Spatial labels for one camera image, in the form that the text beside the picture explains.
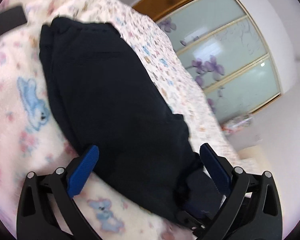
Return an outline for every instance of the folded clothing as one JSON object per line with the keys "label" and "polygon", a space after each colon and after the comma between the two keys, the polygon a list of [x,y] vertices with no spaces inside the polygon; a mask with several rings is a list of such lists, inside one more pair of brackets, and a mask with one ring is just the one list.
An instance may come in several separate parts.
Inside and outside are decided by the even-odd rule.
{"label": "folded clothing", "polygon": [[[178,222],[175,214],[189,196],[186,179],[203,164],[183,116],[171,112],[119,32],[107,23],[58,17],[42,27],[39,57],[52,114],[77,152],[97,145],[94,171],[101,179]],[[210,196],[219,202],[214,206],[220,200],[218,192]]]}

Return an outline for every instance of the black strap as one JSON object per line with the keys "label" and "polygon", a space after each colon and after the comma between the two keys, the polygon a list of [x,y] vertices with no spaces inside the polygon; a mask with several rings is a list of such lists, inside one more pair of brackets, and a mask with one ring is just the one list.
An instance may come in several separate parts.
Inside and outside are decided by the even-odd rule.
{"label": "black strap", "polygon": [[27,23],[22,6],[11,8],[0,13],[0,35]]}

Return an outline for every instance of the floral bedspread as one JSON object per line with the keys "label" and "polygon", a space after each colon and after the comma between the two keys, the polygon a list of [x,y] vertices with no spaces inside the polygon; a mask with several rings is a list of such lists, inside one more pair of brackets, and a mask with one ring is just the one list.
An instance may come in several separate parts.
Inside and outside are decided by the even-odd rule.
{"label": "floral bedspread", "polygon": [[[202,90],[149,17],[118,0],[3,0],[0,10],[20,3],[28,24],[0,36],[0,219],[13,235],[26,174],[52,173],[76,156],[50,112],[38,58],[41,26],[58,15],[82,22],[111,22],[137,53],[172,111],[184,115],[194,151],[208,142],[232,165],[249,172],[255,169],[253,161],[240,161],[224,139]],[[194,239],[190,231],[143,210],[95,174],[74,199],[104,240]],[[61,228],[69,231],[54,210]]]}

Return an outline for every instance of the blue teddy bear print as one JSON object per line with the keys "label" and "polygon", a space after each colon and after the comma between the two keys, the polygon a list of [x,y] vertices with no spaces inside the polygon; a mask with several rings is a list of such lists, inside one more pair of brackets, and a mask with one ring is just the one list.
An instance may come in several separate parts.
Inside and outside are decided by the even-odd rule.
{"label": "blue teddy bear print", "polygon": [[96,217],[101,222],[101,230],[119,233],[120,228],[124,228],[123,222],[115,218],[110,211],[111,201],[109,199],[88,200],[88,205],[96,211]]}
{"label": "blue teddy bear print", "polygon": [[161,58],[159,60],[165,67],[168,67],[168,63],[166,62],[166,60],[164,58]]}
{"label": "blue teddy bear print", "polygon": [[40,127],[48,122],[50,113],[45,102],[37,97],[35,80],[25,81],[19,77],[17,85],[23,106],[28,114],[29,123],[36,131],[39,131]]}
{"label": "blue teddy bear print", "polygon": [[150,52],[149,52],[149,50],[147,49],[147,47],[146,47],[146,46],[142,46],[142,48],[143,48],[144,52],[145,52],[148,56],[150,56]]}

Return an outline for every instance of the blue gripper pad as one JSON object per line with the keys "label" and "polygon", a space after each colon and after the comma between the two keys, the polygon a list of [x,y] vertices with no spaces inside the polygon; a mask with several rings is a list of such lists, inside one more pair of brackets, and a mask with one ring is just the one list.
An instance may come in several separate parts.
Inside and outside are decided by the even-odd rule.
{"label": "blue gripper pad", "polygon": [[218,191],[225,196],[231,193],[231,178],[218,160],[218,155],[208,143],[200,147],[200,159],[206,167]]}
{"label": "blue gripper pad", "polygon": [[68,179],[67,192],[70,198],[80,194],[98,159],[99,148],[93,145]]}

